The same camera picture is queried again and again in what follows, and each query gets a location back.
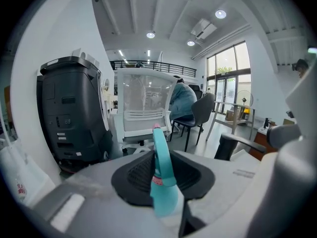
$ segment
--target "round ceiling light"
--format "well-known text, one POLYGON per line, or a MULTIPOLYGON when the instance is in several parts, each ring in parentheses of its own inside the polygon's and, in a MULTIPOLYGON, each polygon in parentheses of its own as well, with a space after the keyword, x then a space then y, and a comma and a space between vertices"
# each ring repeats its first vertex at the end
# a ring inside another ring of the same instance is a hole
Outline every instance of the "round ceiling light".
POLYGON ((216 17, 217 18, 225 18, 227 13, 224 10, 218 10, 216 11, 216 17))
POLYGON ((193 45, 195 45, 195 42, 193 42, 193 41, 188 41, 188 42, 187 42, 187 45, 188 45, 188 46, 193 46, 193 45))
POLYGON ((154 37, 155 37, 155 34, 154 34, 154 33, 152 33, 152 32, 147 33, 147 37, 148 37, 148 38, 150 38, 150 39, 152 39, 152 38, 154 38, 154 37))

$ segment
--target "large window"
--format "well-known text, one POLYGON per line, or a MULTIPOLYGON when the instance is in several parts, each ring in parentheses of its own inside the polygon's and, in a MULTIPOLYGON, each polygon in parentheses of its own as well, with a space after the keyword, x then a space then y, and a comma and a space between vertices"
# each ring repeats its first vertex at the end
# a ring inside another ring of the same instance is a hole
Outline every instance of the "large window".
MULTIPOLYGON (((247 44, 243 42, 221 51, 208 58, 207 64, 207 90, 216 95, 216 101, 243 104, 242 100, 237 100, 237 94, 242 90, 251 93, 251 69, 247 44)), ((226 113, 231 107, 231 105, 221 105, 220 111, 226 113)))

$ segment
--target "green foliage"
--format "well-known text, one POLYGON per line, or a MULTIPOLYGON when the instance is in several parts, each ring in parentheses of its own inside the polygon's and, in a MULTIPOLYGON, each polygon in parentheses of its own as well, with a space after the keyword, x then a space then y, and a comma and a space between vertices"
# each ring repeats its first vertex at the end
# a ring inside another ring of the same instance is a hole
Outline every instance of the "green foliage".
MULTIPOLYGON (((226 73, 226 72, 229 72, 229 71, 232 71, 232 67, 229 67, 229 68, 227 68, 227 67, 219 67, 218 69, 217 69, 217 74, 222 74, 222 73, 226 73)), ((228 81, 233 81, 233 80, 235 80, 235 78, 230 78, 230 79, 228 79, 228 81)))

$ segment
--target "blue jacket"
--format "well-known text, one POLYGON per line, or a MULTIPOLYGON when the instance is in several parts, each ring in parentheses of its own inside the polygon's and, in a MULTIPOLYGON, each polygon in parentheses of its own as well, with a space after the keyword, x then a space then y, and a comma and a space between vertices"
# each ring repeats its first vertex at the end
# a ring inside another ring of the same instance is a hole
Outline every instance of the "blue jacket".
POLYGON ((177 83, 170 99, 170 120, 192 115, 191 107, 196 101, 197 97, 192 88, 184 83, 177 83))

